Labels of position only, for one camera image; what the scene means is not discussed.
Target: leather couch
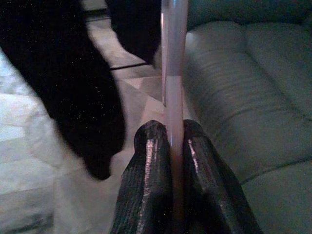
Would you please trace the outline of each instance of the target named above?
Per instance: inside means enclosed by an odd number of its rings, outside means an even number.
[[[312,233],[312,0],[191,0],[183,85],[264,233]]]

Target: couch cushion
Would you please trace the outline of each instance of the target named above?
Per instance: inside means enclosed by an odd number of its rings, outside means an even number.
[[[261,57],[258,48],[271,47],[266,36],[261,44],[255,35],[269,26],[272,29],[289,27],[292,30],[289,35],[298,36],[299,45],[284,46],[289,54],[298,55],[289,55],[290,60],[284,64],[275,62],[274,59],[280,59],[284,53],[283,48],[278,47],[276,51],[280,54],[268,56],[268,61],[284,66],[281,69],[292,74],[285,81],[282,80],[284,73],[271,77],[266,71],[269,62],[262,66],[264,62],[260,63],[258,58]],[[270,36],[280,38],[278,33]],[[310,107],[304,95],[295,96],[298,89],[310,95],[306,86],[312,77],[312,61],[296,61],[300,56],[309,58],[305,52],[300,55],[303,52],[300,48],[305,48],[307,43],[310,38],[304,30],[279,23],[262,27],[219,21],[187,34],[184,87],[202,126],[241,183],[312,157],[312,122],[307,117]],[[283,88],[283,85],[294,84],[292,91]]]
[[[213,20],[300,23],[311,9],[311,0],[190,0],[188,28]]]
[[[312,228],[312,162],[265,173],[243,186],[264,233],[303,234]]]

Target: black object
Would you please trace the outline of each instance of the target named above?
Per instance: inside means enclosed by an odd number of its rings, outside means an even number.
[[[161,40],[161,0],[106,0],[122,47],[152,63]]]
[[[108,63],[88,37],[77,0],[0,1],[0,46],[41,98],[89,173],[109,177],[124,115]]]
[[[183,156],[188,233],[262,233],[234,173],[192,120],[184,121]]]
[[[154,120],[147,122],[137,131],[134,145],[135,154],[122,175],[110,234],[163,234],[172,219],[165,126]]]

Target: floor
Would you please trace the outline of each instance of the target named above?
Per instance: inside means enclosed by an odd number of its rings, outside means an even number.
[[[109,20],[88,25],[112,67],[143,62],[121,48]],[[134,134],[151,119],[164,120],[160,74],[149,65],[114,71],[128,136],[123,151],[113,158],[112,176],[96,182],[0,50],[0,233],[108,233],[120,177],[134,153]],[[187,108],[184,114],[189,118]]]

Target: couch backrest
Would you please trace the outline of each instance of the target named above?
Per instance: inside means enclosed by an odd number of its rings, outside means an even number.
[[[301,23],[312,0],[189,0],[188,29],[213,20]]]

